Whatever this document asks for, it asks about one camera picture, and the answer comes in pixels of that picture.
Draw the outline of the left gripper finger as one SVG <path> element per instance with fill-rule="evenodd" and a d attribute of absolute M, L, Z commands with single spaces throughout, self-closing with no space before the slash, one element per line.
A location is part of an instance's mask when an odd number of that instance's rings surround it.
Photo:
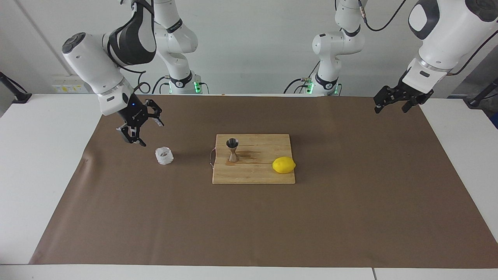
<path fill-rule="evenodd" d="M 397 89 L 389 86 L 382 87 L 373 97 L 375 102 L 375 113 L 379 114 L 384 107 L 397 102 Z"/>
<path fill-rule="evenodd" d="M 423 105 L 428 100 L 428 94 L 419 94 L 415 96 L 414 94 L 404 93 L 402 95 L 402 100 L 406 101 L 402 106 L 402 111 L 407 113 L 412 107 Z"/>

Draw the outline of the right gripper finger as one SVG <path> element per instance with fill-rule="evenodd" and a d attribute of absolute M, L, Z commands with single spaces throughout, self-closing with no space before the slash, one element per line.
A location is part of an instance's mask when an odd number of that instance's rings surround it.
<path fill-rule="evenodd" d="M 142 147 L 146 147 L 146 143 L 140 137 L 140 126 L 129 126 L 128 124 L 123 124 L 116 128 L 116 131 L 121 133 L 125 142 L 129 144 L 138 143 Z"/>
<path fill-rule="evenodd" d="M 148 117 L 152 118 L 158 126 L 164 126 L 164 123 L 160 119 L 162 108 L 160 108 L 160 106 L 158 106 L 152 99 L 146 99 L 145 105 L 153 110 L 153 113 L 148 113 Z"/>

